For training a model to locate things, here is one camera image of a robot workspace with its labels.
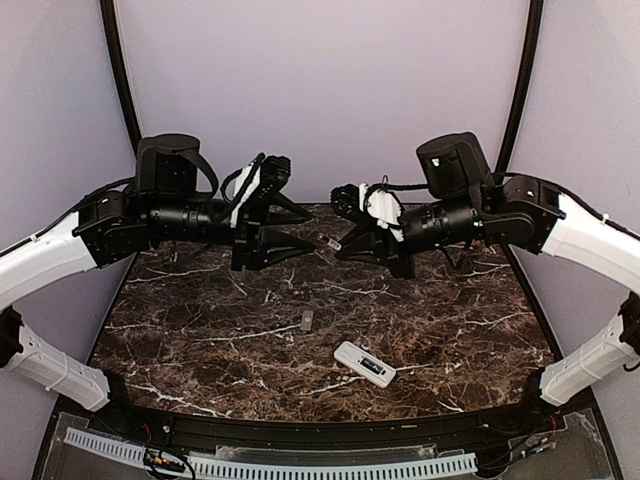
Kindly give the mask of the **grey battery cover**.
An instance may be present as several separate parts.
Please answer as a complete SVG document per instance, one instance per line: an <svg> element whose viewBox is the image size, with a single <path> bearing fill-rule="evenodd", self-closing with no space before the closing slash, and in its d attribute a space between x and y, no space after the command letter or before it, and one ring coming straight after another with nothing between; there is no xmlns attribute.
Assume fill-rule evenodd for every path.
<svg viewBox="0 0 640 480"><path fill-rule="evenodd" d="M312 330L314 320L314 312L312 310L304 310L302 312L300 329L303 332L310 332Z"/></svg>

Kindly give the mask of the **purple blue AAA battery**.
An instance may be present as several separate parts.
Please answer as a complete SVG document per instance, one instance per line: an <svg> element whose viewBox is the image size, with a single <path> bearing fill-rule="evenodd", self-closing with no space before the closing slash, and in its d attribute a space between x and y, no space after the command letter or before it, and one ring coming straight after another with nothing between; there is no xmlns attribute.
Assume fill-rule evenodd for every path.
<svg viewBox="0 0 640 480"><path fill-rule="evenodd" d="M384 376L386 374L386 369L384 366L376 363L375 361L364 357L361 361L360 361L361 365L366 368L367 370L371 371L372 373L374 373L375 375L380 375L380 376Z"/></svg>

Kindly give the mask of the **white remote control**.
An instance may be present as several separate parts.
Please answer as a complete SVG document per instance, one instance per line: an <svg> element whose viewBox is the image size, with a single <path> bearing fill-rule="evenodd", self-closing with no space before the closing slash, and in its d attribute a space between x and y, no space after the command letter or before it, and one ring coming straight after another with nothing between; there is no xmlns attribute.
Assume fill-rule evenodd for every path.
<svg viewBox="0 0 640 480"><path fill-rule="evenodd" d="M397 370L355 344L344 341L333 353L334 359L380 388L395 379Z"/></svg>

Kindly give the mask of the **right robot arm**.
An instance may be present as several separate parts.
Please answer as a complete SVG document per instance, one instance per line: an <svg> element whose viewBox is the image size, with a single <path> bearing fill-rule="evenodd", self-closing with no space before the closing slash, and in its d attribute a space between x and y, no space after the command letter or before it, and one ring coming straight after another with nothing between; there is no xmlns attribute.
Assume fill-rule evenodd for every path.
<svg viewBox="0 0 640 480"><path fill-rule="evenodd" d="M482 241L513 245L582 265L629 291L618 313L566 358L532 374L525 400L510 413L521 434L534 432L559 407L639 357L639 236L597 213L566 188L531 175L490 169L471 132L432 139L416 150L434 202L406 208L387 182L332 190L330 203L354 223L336 256L414 277L414 257Z"/></svg>

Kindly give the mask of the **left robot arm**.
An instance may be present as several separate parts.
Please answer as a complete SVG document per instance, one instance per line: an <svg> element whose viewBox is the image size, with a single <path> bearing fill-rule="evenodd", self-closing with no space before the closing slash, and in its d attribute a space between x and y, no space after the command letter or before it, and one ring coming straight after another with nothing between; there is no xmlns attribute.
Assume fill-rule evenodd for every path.
<svg viewBox="0 0 640 480"><path fill-rule="evenodd" d="M120 436L141 427L124 382L43 340L15 310L16 301L163 242L228 247L234 271L260 271L314 250L281 229L312 217L281 192L291 175L289 158L259 154L234 173L240 184L226 200L216 196L221 184L200 146L198 138L179 133L142 139L133 177L86 195L51 225L1 253L2 369L87 411L102 410L103 421Z"/></svg>

